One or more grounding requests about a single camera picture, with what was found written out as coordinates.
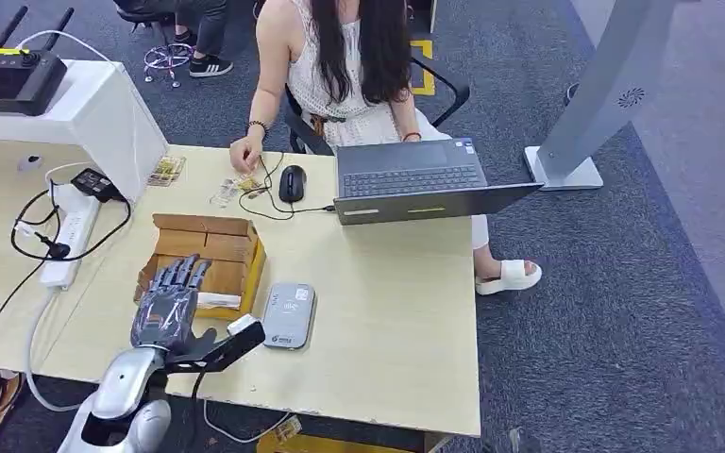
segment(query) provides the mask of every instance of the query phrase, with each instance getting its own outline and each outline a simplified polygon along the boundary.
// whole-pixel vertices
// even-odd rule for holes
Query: laptop keyboard
[[[482,185],[477,168],[429,168],[401,172],[358,173],[344,176],[346,196],[374,196],[398,193],[435,192],[469,189]]]

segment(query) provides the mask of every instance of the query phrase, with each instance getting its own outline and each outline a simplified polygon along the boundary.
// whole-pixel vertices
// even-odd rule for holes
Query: belt
[[[324,137],[324,125],[326,123],[345,123],[346,118],[338,118],[336,116],[321,116],[310,113],[310,124],[312,129],[319,137]]]

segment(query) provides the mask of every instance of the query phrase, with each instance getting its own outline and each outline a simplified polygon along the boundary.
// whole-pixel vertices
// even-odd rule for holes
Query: white sandal
[[[496,294],[502,291],[527,290],[543,275],[540,266],[535,264],[535,272],[527,275],[524,260],[504,260],[501,262],[501,278],[482,279],[477,277],[477,293],[479,295]]]

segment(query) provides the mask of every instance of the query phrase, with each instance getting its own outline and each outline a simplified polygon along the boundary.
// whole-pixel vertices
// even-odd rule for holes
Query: white pants
[[[418,129],[421,132],[421,140],[449,140],[451,136],[437,130],[430,120],[419,109],[415,109],[418,117]],[[476,250],[485,247],[490,243],[490,236],[487,229],[487,217],[484,215],[471,216],[471,247]]]

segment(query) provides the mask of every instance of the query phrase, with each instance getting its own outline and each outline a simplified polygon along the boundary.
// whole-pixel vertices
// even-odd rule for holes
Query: white sleeveless top
[[[304,50],[296,62],[291,62],[288,87],[304,109],[304,119],[310,113],[324,118],[344,118],[344,123],[326,122],[324,135],[333,146],[353,146],[399,142],[393,112],[388,103],[368,105],[363,98],[361,83],[360,21],[342,25],[346,41],[346,68],[351,79],[351,91],[341,103],[333,103],[318,67],[318,42],[312,27],[312,14],[307,0],[291,0],[304,25]]]

